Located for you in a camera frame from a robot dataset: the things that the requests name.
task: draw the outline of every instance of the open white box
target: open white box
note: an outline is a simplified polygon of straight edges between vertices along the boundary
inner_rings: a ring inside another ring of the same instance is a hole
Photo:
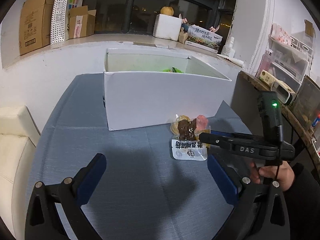
[[[184,73],[162,72],[178,68]],[[108,49],[104,88],[109,130],[214,116],[231,80],[201,60],[168,49]]]

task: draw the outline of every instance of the black sleeve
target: black sleeve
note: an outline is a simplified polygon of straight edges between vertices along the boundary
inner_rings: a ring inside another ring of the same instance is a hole
[[[284,192],[291,239],[320,239],[320,186],[301,163],[292,170],[294,183]]]

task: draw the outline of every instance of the white bottle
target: white bottle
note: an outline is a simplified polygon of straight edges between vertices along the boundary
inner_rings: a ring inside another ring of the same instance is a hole
[[[235,50],[233,47],[233,42],[235,41],[234,37],[230,37],[227,43],[223,46],[221,55],[233,57],[235,55]]]

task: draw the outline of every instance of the person's arm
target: person's arm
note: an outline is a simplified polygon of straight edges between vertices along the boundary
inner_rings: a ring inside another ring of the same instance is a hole
[[[277,167],[251,164],[251,179],[260,183],[259,174],[274,178]],[[301,163],[290,167],[287,162],[279,168],[277,178],[287,205],[291,239],[320,239],[320,186]]]

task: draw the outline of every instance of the window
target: window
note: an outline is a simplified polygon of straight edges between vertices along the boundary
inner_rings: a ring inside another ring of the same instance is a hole
[[[236,0],[84,0],[83,5],[96,9],[95,33],[152,34],[156,16],[163,6],[171,6],[189,23],[205,29],[217,27],[228,36]]]
[[[156,16],[163,6],[171,6],[173,16],[187,18],[188,22],[205,27],[208,10],[185,0],[134,0],[129,32],[152,34]]]

